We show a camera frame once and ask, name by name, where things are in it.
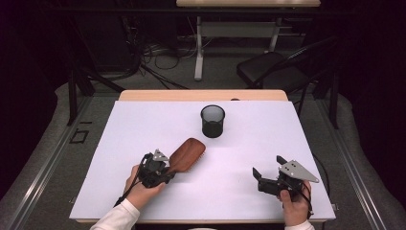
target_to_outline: wooden table edge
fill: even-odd
[[[171,89],[125,90],[119,101],[129,102],[198,102],[198,101],[284,101],[286,94],[279,89]]]

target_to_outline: chair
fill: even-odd
[[[310,63],[317,63],[317,58],[323,57],[337,42],[332,36],[319,42],[304,46],[289,57],[277,52],[269,52],[237,65],[237,74],[248,84],[247,88],[281,89],[286,94],[302,91],[299,103],[298,116],[301,114],[305,100],[305,91],[308,85],[331,71],[327,65],[314,74],[303,71]]]

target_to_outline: human hand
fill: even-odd
[[[134,180],[135,174],[138,171],[138,165],[132,167],[131,176],[125,182],[124,192],[126,192]],[[157,196],[165,187],[165,183],[162,182],[154,188],[146,188],[142,183],[137,183],[130,191],[126,199],[134,205],[135,208],[141,210],[151,198]]]
[[[310,199],[310,183],[305,180],[304,184],[305,186],[302,188],[302,193]],[[307,220],[309,204],[301,195],[296,195],[294,200],[291,200],[289,192],[282,190],[280,200],[283,204],[283,216],[286,226],[299,225]]]

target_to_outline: metal bracket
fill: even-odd
[[[287,174],[288,176],[301,180],[308,180],[315,183],[319,183],[319,179],[309,172],[305,167],[303,167],[299,162],[292,160],[281,166],[279,169],[282,173]]]

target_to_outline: brown leather object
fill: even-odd
[[[199,140],[189,138],[169,158],[168,173],[188,171],[205,151],[206,146]]]

